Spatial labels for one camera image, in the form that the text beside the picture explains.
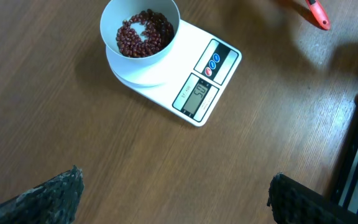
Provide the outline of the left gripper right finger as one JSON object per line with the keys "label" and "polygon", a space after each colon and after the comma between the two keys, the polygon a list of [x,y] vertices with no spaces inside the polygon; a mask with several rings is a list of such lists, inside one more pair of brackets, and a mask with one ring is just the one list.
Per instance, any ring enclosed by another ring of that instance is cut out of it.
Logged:
{"label": "left gripper right finger", "polygon": [[278,224],[358,224],[358,216],[283,173],[270,182],[267,206]]}

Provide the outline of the orange measuring scoop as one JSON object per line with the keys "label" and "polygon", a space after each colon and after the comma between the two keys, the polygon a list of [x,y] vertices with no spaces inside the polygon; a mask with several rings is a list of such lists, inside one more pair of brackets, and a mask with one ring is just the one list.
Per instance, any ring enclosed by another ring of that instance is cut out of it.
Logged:
{"label": "orange measuring scoop", "polygon": [[329,17],[321,5],[319,0],[306,0],[306,3],[311,11],[313,17],[316,19],[320,27],[324,30],[331,29],[331,22]]}

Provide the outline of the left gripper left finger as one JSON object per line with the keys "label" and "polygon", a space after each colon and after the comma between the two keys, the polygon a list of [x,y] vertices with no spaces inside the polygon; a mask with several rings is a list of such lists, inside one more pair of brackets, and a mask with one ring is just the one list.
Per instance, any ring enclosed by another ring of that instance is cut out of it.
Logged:
{"label": "left gripper left finger", "polygon": [[77,166],[0,204],[0,224],[73,223],[84,190]]}

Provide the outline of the red beans in bowl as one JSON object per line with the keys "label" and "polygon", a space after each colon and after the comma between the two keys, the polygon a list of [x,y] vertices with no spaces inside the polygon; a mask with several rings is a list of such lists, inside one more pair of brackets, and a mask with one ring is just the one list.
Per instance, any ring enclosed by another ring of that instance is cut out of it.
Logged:
{"label": "red beans in bowl", "polygon": [[155,55],[166,48],[173,38],[172,23],[162,13],[151,9],[123,20],[116,34],[119,52],[130,58]]}

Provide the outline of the white digital kitchen scale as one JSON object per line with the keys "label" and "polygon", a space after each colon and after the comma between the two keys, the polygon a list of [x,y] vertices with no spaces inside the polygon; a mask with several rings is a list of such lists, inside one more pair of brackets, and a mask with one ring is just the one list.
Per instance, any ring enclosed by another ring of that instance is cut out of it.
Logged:
{"label": "white digital kitchen scale", "polygon": [[111,49],[106,56],[121,83],[197,127],[208,120],[242,59],[239,50],[186,21],[171,51],[155,64],[125,62]]}

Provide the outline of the white round bowl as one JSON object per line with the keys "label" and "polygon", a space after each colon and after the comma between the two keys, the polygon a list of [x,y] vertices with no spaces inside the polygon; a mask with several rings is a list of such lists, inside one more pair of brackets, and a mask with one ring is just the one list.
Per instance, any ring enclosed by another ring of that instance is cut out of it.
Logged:
{"label": "white round bowl", "polygon": [[99,28],[105,45],[119,58],[151,65],[173,48],[179,27],[174,0],[111,0]]}

